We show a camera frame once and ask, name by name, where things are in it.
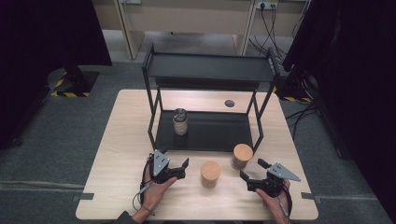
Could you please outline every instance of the gray floor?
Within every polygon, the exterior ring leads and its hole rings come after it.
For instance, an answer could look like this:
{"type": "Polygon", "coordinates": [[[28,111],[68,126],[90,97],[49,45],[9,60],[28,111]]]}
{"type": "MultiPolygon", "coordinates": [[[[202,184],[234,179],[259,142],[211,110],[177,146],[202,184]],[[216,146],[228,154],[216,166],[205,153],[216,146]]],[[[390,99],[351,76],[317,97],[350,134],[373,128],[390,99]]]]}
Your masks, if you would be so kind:
{"type": "MultiPolygon", "coordinates": [[[[113,66],[81,67],[100,71],[91,95],[48,96],[26,127],[23,144],[0,151],[0,223],[105,222],[78,220],[78,195],[88,178],[118,91],[144,88],[140,63],[148,43],[154,42],[156,49],[163,51],[234,54],[230,35],[152,32],[146,34],[137,59],[131,61],[120,32],[105,31],[105,36],[113,66]]],[[[291,40],[279,38],[277,42],[287,51],[291,40]]],[[[247,55],[258,54],[248,47],[247,55]]],[[[62,73],[60,69],[49,75],[52,88],[62,73]]],[[[280,103],[285,117],[306,107],[297,102],[280,103]]],[[[294,121],[288,119],[291,133],[294,121]]],[[[318,114],[300,120],[295,146],[319,211],[317,220],[298,223],[391,223],[354,161],[337,156],[318,114]]]]}

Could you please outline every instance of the black curtain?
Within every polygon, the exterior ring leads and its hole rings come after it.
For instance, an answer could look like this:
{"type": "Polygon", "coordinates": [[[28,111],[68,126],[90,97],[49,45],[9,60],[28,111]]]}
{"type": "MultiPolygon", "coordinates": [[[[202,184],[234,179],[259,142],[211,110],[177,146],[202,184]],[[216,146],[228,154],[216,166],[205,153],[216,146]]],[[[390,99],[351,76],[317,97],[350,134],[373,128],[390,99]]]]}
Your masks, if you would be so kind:
{"type": "Polygon", "coordinates": [[[111,65],[91,0],[0,2],[0,147],[32,116],[58,68],[111,65]]]}
{"type": "Polygon", "coordinates": [[[296,77],[307,72],[316,78],[319,98],[339,137],[396,222],[396,4],[392,0],[342,1],[336,8],[328,7],[332,1],[312,4],[317,6],[310,8],[313,14],[329,14],[332,21],[324,26],[313,17],[305,18],[286,65],[298,68],[296,77]],[[320,26],[321,31],[329,30],[327,35],[313,29],[320,26]],[[318,42],[310,43],[315,36],[318,42]]]}

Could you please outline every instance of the small hole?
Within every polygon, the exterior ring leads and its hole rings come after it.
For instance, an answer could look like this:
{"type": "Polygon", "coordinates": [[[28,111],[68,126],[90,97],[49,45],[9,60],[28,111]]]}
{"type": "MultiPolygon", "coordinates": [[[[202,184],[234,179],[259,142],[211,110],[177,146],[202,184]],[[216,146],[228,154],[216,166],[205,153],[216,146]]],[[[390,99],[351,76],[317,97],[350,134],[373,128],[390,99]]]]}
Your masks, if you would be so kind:
{"type": "Polygon", "coordinates": [[[235,106],[235,102],[232,101],[232,100],[226,100],[226,101],[224,102],[224,104],[225,104],[227,107],[234,107],[234,106],[235,106]]]}

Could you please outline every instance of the cork lid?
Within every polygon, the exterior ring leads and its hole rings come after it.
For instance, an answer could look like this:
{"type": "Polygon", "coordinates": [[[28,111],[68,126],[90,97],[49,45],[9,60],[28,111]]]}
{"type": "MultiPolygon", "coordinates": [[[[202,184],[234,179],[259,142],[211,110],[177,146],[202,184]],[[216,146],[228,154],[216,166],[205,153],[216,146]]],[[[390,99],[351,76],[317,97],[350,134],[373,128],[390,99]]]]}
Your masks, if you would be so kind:
{"type": "Polygon", "coordinates": [[[233,154],[240,161],[248,161],[253,157],[253,150],[246,144],[238,144],[233,148],[233,154]]]}
{"type": "Polygon", "coordinates": [[[207,180],[216,180],[221,174],[221,167],[215,161],[206,161],[201,166],[201,175],[207,180]]]}

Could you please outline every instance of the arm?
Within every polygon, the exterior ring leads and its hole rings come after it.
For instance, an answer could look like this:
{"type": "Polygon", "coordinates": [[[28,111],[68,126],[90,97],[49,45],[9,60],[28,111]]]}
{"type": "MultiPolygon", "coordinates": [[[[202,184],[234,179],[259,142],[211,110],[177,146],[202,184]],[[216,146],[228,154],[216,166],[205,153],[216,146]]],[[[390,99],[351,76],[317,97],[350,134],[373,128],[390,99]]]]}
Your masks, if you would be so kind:
{"type": "MultiPolygon", "coordinates": [[[[149,182],[151,177],[149,175],[149,167],[146,169],[144,182],[149,182]]],[[[177,181],[176,177],[168,179],[162,184],[154,182],[149,183],[149,187],[144,191],[144,202],[140,209],[130,217],[127,212],[123,212],[114,224],[141,224],[150,214],[153,214],[154,209],[160,203],[166,190],[177,181]]]]}
{"type": "MultiPolygon", "coordinates": [[[[287,188],[290,187],[290,182],[288,179],[285,179],[285,186],[287,188]]],[[[264,208],[265,209],[268,208],[270,210],[277,224],[290,224],[289,217],[285,215],[280,205],[280,203],[282,203],[286,209],[288,208],[288,199],[285,191],[282,190],[278,198],[271,198],[267,193],[265,193],[261,189],[256,189],[256,193],[262,198],[264,208]]]]}
{"type": "MultiPolygon", "coordinates": [[[[145,173],[145,182],[150,181],[149,169],[145,173]]],[[[132,219],[137,223],[143,223],[146,218],[153,213],[158,203],[163,198],[166,190],[177,181],[176,177],[168,179],[163,184],[156,184],[151,182],[148,189],[144,192],[145,200],[141,208],[132,216],[132,219]]]]}

